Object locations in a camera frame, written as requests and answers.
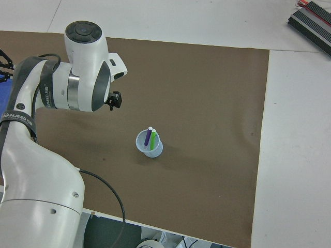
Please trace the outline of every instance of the black strap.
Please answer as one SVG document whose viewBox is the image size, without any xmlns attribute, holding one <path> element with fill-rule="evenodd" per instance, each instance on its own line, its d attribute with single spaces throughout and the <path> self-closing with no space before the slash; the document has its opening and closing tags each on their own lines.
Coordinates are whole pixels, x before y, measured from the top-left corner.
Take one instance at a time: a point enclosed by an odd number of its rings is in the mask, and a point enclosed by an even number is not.
<svg viewBox="0 0 331 248">
<path fill-rule="evenodd" d="M 3 121 L 18 121 L 20 123 L 23 123 L 31 130 L 34 137 L 37 137 L 35 121 L 32 119 L 30 115 L 22 111 L 16 111 L 16 110 L 4 111 L 0 119 L 0 125 Z"/>
<path fill-rule="evenodd" d="M 47 60 L 40 75 L 40 95 L 45 107 L 56 109 L 53 97 L 53 72 L 56 70 L 57 61 Z"/>
</svg>

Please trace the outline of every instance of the white tabletop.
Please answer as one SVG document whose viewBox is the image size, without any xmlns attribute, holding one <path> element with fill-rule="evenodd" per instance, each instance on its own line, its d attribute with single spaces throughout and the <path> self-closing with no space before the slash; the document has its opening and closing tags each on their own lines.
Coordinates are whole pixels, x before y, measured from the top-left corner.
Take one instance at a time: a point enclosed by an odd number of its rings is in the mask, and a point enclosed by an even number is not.
<svg viewBox="0 0 331 248">
<path fill-rule="evenodd" d="M 330 247 L 331 64 L 329 57 L 287 26 L 298 9 L 294 3 L 2 1 L 0 30 L 63 33 L 68 23 L 81 19 L 98 23 L 106 36 L 114 38 L 272 50 L 252 248 Z M 327 1 L 316 3 L 331 9 Z"/>
</svg>

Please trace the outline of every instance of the blue object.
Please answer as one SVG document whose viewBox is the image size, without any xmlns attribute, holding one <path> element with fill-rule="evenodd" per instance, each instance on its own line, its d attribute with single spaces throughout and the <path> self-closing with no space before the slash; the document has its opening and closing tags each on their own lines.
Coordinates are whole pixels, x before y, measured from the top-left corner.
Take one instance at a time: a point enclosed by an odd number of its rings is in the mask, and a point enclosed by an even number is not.
<svg viewBox="0 0 331 248">
<path fill-rule="evenodd" d="M 11 91 L 12 80 L 0 83 L 0 115 L 6 110 Z"/>
</svg>

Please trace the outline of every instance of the black metal bracket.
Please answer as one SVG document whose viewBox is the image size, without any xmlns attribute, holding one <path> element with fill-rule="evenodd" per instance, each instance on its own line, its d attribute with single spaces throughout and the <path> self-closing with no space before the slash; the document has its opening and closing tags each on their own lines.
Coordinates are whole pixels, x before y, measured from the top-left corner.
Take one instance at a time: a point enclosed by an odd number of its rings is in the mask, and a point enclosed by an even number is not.
<svg viewBox="0 0 331 248">
<path fill-rule="evenodd" d="M 0 67 L 6 68 L 9 70 L 14 70 L 14 64 L 12 63 L 12 60 L 7 56 L 7 54 L 4 53 L 4 51 L 2 51 L 0 49 L 0 58 L 1 57 L 4 58 L 7 63 L 5 64 L 0 61 Z M 7 72 L 7 71 L 2 71 L 2 70 L 0 70 L 0 75 L 3 76 L 3 77 L 0 77 L 0 83 L 7 81 L 11 76 L 13 76 L 12 73 Z"/>
<path fill-rule="evenodd" d="M 119 109 L 122 104 L 121 93 L 119 91 L 114 91 L 113 93 L 110 93 L 105 104 L 109 105 L 110 111 L 112 111 L 114 107 Z"/>
</svg>

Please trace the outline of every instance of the purple marker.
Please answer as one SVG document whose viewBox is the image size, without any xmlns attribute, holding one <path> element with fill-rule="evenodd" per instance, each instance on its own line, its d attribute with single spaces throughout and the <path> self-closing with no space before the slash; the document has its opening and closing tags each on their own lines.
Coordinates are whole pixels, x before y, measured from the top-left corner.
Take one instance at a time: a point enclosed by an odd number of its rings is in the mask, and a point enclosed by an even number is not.
<svg viewBox="0 0 331 248">
<path fill-rule="evenodd" d="M 148 130 L 147 130 L 147 135 L 146 135 L 146 139 L 145 139 L 145 146 L 148 145 L 148 142 L 149 142 L 149 138 L 151 137 L 151 133 L 152 133 L 152 127 L 149 127 Z"/>
</svg>

